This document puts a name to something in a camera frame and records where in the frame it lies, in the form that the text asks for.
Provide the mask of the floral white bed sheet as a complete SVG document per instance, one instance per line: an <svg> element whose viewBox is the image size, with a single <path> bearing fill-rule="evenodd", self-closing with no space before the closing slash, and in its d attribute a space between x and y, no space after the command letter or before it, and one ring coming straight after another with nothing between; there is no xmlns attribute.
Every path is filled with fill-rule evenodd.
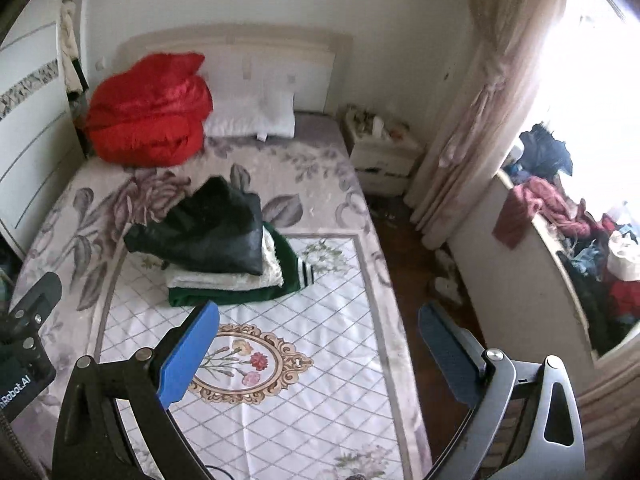
<svg viewBox="0 0 640 480"><path fill-rule="evenodd" d="M12 428L39 471L78 358L127 359L179 325L164 267L122 238L210 177L259 197L311 267L283 297L238 300L170 411L198 457L237 479L420 479L432 466L404 326L366 201L340 138L215 140L174 168L91 159L38 233L16 290L58 274L40 338L54 382Z"/></svg>

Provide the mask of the cream headboard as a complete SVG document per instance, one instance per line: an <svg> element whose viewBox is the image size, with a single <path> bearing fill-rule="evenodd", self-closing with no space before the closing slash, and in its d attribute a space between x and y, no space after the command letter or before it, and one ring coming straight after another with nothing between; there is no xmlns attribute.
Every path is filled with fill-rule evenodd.
<svg viewBox="0 0 640 480"><path fill-rule="evenodd" d="M181 26L124 41L112 69L122 72L157 52L204 54L200 74L225 99L289 91L296 110L333 114L340 106L352 36L294 25Z"/></svg>

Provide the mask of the white nightstand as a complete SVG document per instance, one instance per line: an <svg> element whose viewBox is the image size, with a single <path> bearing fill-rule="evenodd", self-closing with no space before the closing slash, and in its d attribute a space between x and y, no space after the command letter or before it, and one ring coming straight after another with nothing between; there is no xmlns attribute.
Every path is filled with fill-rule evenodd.
<svg viewBox="0 0 640 480"><path fill-rule="evenodd" d="M350 162L366 194L401 196L408 188L422 148L403 124L382 125L379 136L373 127L383 122L380 116L356 106L347 107L342 127Z"/></svg>

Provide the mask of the pile of clothes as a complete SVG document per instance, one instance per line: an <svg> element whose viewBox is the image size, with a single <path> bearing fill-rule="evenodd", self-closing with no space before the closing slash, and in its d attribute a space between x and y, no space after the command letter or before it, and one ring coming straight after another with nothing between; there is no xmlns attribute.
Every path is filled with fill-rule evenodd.
<svg viewBox="0 0 640 480"><path fill-rule="evenodd" d="M560 236L556 253L573 284L597 354L613 350L639 322L639 230L609 214L599 220L574 203L560 175L573 174L564 142L538 122L518 136L523 153L504 167L513 183L492 235L507 248L520 244L537 214Z"/></svg>

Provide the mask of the white pillow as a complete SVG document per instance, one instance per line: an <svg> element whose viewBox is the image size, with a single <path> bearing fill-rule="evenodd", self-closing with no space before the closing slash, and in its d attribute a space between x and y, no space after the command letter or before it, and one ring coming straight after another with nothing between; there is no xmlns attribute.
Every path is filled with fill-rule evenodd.
<svg viewBox="0 0 640 480"><path fill-rule="evenodd" d="M213 111L203 122L208 138L249 136L265 141L272 136L295 136L294 93L288 90L228 92L209 86Z"/></svg>

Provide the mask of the red quilt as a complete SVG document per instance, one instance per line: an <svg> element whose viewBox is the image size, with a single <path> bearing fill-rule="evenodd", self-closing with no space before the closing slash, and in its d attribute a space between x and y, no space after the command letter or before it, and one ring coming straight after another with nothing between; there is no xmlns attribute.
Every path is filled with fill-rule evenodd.
<svg viewBox="0 0 640 480"><path fill-rule="evenodd" d="M204 144L214 100L198 74L198 52L149 54L94 90L85 132L106 162L133 167L177 166Z"/></svg>

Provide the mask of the beige curtain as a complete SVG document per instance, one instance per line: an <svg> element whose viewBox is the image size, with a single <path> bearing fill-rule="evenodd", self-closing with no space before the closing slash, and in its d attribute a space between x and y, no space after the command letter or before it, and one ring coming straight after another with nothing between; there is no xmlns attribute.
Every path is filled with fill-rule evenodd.
<svg viewBox="0 0 640 480"><path fill-rule="evenodd" d="M469 0L477 44L405 196L427 249L448 240L488 187L536 92L544 40L566 0Z"/></svg>

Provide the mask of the white fluffy folded garment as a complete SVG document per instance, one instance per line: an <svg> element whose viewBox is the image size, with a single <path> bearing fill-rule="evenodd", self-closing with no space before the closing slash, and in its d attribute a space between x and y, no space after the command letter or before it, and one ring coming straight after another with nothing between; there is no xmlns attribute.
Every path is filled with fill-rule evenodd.
<svg viewBox="0 0 640 480"><path fill-rule="evenodd" d="M284 284L283 271L276 254L276 244L266 228L262 228L262 274L206 273L188 271L170 264L164 271L168 288L196 288L247 292Z"/></svg>

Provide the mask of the black leather jacket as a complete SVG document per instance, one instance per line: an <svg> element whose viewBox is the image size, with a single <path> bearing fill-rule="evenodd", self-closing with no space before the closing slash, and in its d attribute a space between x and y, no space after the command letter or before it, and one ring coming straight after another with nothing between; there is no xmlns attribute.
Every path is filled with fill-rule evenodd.
<svg viewBox="0 0 640 480"><path fill-rule="evenodd" d="M262 274L259 196L209 178L161 222L135 224L124 236L143 252L192 272Z"/></svg>

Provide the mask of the green folded garment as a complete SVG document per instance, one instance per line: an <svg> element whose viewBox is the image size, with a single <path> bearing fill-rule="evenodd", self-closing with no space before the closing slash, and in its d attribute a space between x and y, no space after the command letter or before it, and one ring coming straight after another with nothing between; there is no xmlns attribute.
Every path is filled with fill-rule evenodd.
<svg viewBox="0 0 640 480"><path fill-rule="evenodd" d="M213 301L217 306L275 300L314 284L314 268L299 258L270 223L262 233L262 274L204 273L168 266L164 271L171 307Z"/></svg>

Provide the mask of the white wardrobe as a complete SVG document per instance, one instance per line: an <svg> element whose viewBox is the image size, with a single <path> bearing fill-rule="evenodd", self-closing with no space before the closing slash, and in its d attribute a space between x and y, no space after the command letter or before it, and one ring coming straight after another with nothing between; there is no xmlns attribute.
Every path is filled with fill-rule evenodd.
<svg viewBox="0 0 640 480"><path fill-rule="evenodd" d="M84 160L67 101L63 0L29 0L1 44L1 236L23 259Z"/></svg>

